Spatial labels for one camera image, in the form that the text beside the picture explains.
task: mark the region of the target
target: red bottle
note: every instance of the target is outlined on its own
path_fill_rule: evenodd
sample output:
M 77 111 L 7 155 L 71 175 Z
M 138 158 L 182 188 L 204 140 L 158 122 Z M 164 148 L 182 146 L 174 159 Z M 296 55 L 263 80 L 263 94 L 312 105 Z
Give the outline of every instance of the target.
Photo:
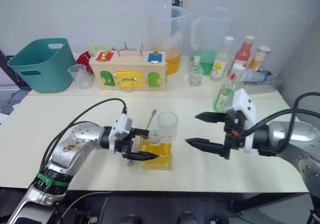
M 249 58 L 250 58 L 250 49 L 255 41 L 255 37 L 253 35 L 246 35 L 245 36 L 245 39 L 244 39 L 244 42 L 240 48 L 240 50 L 238 50 L 235 54 L 235 57 L 234 57 L 234 60 L 232 62 L 232 65 L 230 67 L 230 70 L 233 66 L 233 64 L 235 63 L 241 63 L 244 67 L 246 66 Z

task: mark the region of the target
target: green liquid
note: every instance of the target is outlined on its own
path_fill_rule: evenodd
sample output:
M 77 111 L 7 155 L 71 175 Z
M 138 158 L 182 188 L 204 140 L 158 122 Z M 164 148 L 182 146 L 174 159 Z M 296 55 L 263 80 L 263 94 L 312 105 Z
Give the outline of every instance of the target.
M 194 50 L 192 53 L 192 59 L 194 56 L 200 56 L 200 64 L 203 69 L 203 75 L 208 76 L 211 73 L 212 67 L 214 65 L 214 61 L 217 55 L 216 50 Z
M 228 97 L 234 94 L 234 90 L 230 88 L 221 88 L 215 103 L 213 105 L 213 110 L 217 113 L 226 113 L 226 104 Z

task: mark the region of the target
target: metal spoon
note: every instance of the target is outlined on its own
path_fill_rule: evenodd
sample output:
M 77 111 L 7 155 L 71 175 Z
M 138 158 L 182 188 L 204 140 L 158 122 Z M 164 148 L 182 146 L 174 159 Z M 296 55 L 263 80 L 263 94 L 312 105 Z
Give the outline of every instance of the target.
M 151 117 L 150 117 L 150 120 L 148 122 L 148 125 L 146 125 L 146 130 L 148 129 L 148 127 L 150 126 L 150 123 L 152 121 L 152 119 L 154 118 L 155 114 L 157 113 L 157 110 L 153 110 L 152 113 L 151 113 Z M 126 164 L 127 167 L 132 167 L 132 165 L 135 163 L 134 160 L 129 160 Z

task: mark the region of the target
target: teal plastic basket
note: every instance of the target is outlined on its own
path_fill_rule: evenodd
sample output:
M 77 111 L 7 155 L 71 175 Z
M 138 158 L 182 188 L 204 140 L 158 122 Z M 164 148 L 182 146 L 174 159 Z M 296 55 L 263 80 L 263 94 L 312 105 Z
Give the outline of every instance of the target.
M 68 67 L 76 61 L 65 38 L 44 38 L 31 42 L 8 65 L 36 92 L 57 93 L 68 88 L 72 77 Z

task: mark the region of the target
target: green bottle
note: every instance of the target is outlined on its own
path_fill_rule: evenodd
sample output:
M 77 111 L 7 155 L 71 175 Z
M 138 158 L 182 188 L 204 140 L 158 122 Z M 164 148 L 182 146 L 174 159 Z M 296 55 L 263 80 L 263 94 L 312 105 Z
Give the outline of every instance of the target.
M 227 79 L 223 82 L 222 87 L 216 97 L 213 110 L 217 113 L 226 113 L 226 105 L 228 97 L 232 96 L 239 88 L 239 81 L 242 72 L 246 68 L 241 63 L 235 63 L 229 73 Z

